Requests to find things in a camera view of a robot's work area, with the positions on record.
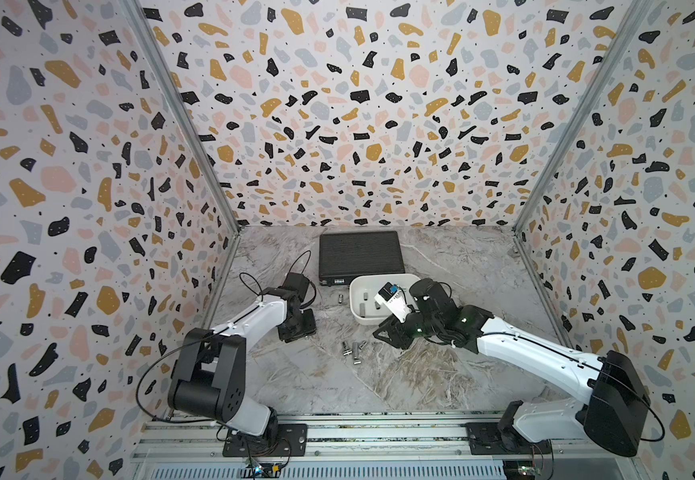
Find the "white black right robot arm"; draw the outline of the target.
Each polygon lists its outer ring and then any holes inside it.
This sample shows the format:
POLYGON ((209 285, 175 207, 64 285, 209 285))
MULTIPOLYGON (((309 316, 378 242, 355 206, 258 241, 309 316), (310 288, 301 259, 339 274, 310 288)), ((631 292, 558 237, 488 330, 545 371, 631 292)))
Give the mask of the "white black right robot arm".
POLYGON ((421 338, 489 356, 543 378, 567 399, 509 403, 497 423, 503 447, 587 439, 621 457, 637 455, 653 414, 633 362, 615 350, 603 356, 566 348, 521 330, 493 312, 459 306, 443 284, 421 279, 409 288, 385 283, 375 302, 391 314, 373 335, 400 350, 421 338))

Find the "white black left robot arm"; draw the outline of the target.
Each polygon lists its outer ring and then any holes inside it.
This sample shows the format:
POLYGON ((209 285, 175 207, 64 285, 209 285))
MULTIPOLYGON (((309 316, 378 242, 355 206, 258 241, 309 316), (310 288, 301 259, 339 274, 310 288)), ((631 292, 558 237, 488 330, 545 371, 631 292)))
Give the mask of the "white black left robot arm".
POLYGON ((189 331, 174 364, 168 406, 253 439, 277 440, 275 411, 245 394, 247 353, 272 330, 284 343, 313 334, 315 298, 311 280, 289 273, 281 286, 262 290, 231 320, 189 331))

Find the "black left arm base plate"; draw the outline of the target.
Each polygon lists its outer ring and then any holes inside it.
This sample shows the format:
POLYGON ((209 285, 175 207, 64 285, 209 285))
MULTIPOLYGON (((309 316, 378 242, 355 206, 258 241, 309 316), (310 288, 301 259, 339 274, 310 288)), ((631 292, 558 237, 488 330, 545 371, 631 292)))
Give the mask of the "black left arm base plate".
POLYGON ((285 423, 270 426, 261 436, 232 430, 222 450, 225 458, 303 457, 307 446, 308 426, 285 423))

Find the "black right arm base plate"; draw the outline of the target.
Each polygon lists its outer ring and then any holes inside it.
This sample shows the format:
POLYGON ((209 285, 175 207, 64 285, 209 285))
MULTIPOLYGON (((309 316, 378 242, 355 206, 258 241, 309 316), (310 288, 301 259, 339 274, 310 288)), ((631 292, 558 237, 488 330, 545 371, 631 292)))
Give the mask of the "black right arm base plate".
POLYGON ((551 444, 545 440, 529 442, 513 427, 502 428, 497 422, 471 422, 465 424, 467 443, 471 455, 531 455, 551 454, 551 444))

